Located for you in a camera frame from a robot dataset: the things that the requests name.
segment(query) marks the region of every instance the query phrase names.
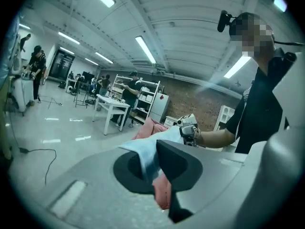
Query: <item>bag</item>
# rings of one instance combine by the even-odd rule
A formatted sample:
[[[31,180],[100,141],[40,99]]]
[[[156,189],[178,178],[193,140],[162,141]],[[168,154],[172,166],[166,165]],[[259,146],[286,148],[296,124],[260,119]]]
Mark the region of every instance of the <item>bag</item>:
[[[61,82],[58,86],[59,88],[65,89],[66,87],[66,82]]]

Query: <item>pink cloth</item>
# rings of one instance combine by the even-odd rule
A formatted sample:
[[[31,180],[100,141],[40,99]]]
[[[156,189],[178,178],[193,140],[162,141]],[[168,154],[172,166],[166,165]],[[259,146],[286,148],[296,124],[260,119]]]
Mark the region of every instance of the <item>pink cloth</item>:
[[[164,132],[167,128],[162,124],[147,118],[144,125],[140,128],[138,134],[132,139],[147,138],[155,133]],[[152,183],[155,191],[155,200],[162,209],[168,209],[171,202],[172,185],[165,174],[160,175]]]

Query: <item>ceiling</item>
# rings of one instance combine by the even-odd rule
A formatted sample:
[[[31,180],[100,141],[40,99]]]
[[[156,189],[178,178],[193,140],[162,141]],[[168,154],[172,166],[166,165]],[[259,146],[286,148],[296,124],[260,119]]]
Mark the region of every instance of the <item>ceiling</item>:
[[[233,15],[255,12],[271,25],[277,40],[303,41],[303,35],[289,13],[282,13],[272,2],[115,0],[115,4],[107,8],[99,0],[27,0],[24,20],[27,20],[27,10],[35,11],[46,30],[61,31],[81,42],[77,45],[61,38],[65,48],[104,68],[151,72],[157,67],[242,93],[250,87],[257,66],[250,60],[232,78],[223,78],[241,52],[231,45],[227,30],[217,31],[220,12],[227,10]],[[156,66],[149,63],[135,40],[137,36],[144,38],[157,61]],[[114,64],[103,61],[95,52]]]

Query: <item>towel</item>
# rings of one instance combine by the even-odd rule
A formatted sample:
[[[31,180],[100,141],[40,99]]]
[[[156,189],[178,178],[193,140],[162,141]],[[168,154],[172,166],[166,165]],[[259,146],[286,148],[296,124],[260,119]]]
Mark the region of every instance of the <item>towel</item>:
[[[143,179],[151,184],[160,171],[157,155],[157,140],[166,140],[183,144],[179,127],[172,126],[164,132],[156,133],[148,138],[136,139],[119,145],[119,148],[136,152],[139,155]]]

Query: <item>brick wall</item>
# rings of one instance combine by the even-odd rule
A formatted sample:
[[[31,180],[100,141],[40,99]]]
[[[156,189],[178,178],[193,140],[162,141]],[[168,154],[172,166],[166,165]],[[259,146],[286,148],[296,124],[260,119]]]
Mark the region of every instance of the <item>brick wall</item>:
[[[109,74],[113,83],[116,74],[127,76],[127,72],[104,71],[103,75]],[[183,115],[193,113],[202,131],[213,131],[220,107],[222,105],[234,108],[239,100],[218,92],[213,89],[206,89],[197,93],[199,85],[179,81],[167,77],[140,74],[146,81],[161,81],[164,85],[164,94],[169,95],[170,104],[167,115],[179,118]]]

